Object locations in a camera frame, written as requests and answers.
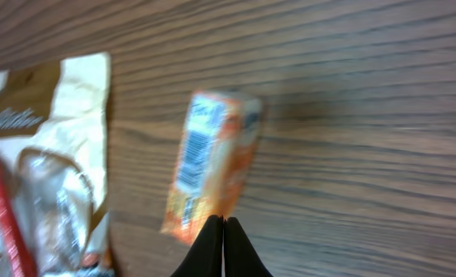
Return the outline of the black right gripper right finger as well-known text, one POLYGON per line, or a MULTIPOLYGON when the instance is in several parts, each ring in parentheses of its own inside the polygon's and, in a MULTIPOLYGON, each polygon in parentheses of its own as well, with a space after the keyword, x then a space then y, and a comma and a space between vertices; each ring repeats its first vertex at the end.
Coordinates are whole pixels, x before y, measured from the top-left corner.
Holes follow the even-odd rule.
POLYGON ((223 244, 226 277, 272 277, 235 217, 224 222, 223 244))

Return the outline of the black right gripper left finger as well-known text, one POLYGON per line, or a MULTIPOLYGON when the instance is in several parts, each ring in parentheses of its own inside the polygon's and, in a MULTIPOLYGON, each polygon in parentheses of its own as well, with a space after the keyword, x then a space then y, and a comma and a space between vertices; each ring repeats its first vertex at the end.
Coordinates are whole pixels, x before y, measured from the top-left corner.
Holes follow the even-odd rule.
POLYGON ((221 277, 224 219, 211 215, 171 277, 221 277))

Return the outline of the orange small box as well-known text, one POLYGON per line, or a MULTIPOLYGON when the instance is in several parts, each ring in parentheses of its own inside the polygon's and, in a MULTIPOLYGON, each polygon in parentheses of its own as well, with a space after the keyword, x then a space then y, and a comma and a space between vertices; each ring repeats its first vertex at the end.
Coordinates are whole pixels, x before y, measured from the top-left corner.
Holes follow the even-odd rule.
POLYGON ((211 215, 229 217, 258 146, 265 106, 241 92, 191 96, 161 232, 192 244, 211 215))

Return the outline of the red snack stick packet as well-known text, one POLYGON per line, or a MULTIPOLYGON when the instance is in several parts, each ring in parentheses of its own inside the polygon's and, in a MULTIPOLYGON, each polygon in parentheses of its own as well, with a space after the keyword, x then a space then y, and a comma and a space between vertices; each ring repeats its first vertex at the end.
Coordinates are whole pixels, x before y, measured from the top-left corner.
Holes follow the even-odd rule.
POLYGON ((14 277, 36 277, 38 270, 18 227, 0 169, 0 229, 14 277))

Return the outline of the brown pantree snack bag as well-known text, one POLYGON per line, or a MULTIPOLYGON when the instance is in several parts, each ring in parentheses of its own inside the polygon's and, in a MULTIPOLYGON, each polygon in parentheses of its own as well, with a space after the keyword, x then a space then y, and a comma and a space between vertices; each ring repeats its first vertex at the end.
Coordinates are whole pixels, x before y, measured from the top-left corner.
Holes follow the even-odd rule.
MULTIPOLYGON (((0 169, 37 276, 113 276, 105 52, 0 71, 0 169)), ((13 276, 0 229, 0 276, 13 276)))

